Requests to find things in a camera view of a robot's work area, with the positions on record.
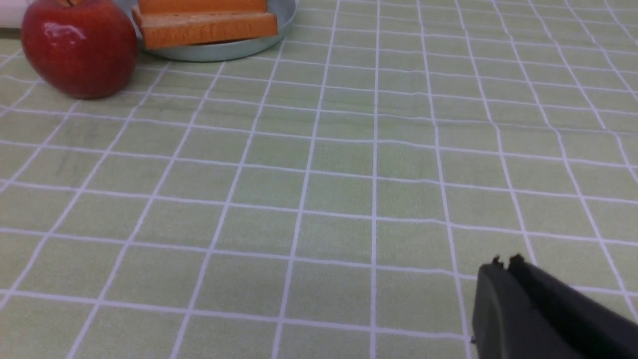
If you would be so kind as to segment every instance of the red apple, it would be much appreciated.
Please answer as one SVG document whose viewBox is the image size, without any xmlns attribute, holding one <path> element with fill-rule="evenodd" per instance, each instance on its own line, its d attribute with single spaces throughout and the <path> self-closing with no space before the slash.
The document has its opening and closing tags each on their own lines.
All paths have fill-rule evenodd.
<svg viewBox="0 0 638 359">
<path fill-rule="evenodd" d="M 21 32 L 31 67 L 69 96 L 113 95 L 135 70 L 135 28 L 112 0 L 34 0 Z"/>
</svg>

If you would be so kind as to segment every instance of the checkered tablecloth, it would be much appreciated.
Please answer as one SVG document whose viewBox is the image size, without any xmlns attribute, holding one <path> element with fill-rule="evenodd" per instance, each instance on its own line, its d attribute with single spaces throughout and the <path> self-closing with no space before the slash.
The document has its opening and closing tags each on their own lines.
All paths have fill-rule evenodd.
<svg viewBox="0 0 638 359">
<path fill-rule="evenodd" d="M 638 2 L 301 0 L 74 102 L 0 40 L 0 357 L 472 358 L 518 252 L 638 320 Z"/>
</svg>

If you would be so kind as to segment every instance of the round plate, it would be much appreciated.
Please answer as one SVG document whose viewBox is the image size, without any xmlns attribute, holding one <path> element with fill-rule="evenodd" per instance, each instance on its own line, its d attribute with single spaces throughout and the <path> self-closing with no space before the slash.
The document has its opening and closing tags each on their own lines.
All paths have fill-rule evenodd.
<svg viewBox="0 0 638 359">
<path fill-rule="evenodd" d="M 137 4 L 137 0 L 114 0 L 114 2 L 124 10 L 131 18 L 131 8 Z M 215 62 L 226 61 L 247 57 L 264 51 L 281 41 L 292 26 L 292 22 L 297 14 L 296 0 L 268 0 L 268 12 L 277 16 L 279 33 L 275 36 L 241 40 L 236 42 L 219 43 L 212 45 L 188 45 L 166 47 L 164 49 L 147 50 L 144 48 L 142 35 L 137 27 L 135 32 L 140 42 L 140 48 L 149 54 L 163 57 L 165 59 L 189 62 Z"/>
</svg>

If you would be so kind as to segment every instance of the toast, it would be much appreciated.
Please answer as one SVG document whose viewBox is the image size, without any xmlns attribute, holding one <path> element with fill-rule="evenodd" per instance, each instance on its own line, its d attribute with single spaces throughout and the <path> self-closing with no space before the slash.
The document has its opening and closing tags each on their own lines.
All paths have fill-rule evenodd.
<svg viewBox="0 0 638 359">
<path fill-rule="evenodd" d="M 174 13 L 265 13 L 266 0 L 138 0 L 144 15 Z"/>
<path fill-rule="evenodd" d="M 131 9 L 147 49 L 245 40 L 278 34 L 275 14 L 175 13 L 147 15 Z"/>
</svg>

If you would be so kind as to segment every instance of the white object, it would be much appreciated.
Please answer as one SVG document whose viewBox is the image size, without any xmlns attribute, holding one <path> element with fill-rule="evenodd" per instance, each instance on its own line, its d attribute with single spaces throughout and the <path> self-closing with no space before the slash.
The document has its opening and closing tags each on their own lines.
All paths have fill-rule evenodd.
<svg viewBox="0 0 638 359">
<path fill-rule="evenodd" d="M 27 0 L 0 0 L 0 27 L 19 29 Z"/>
</svg>

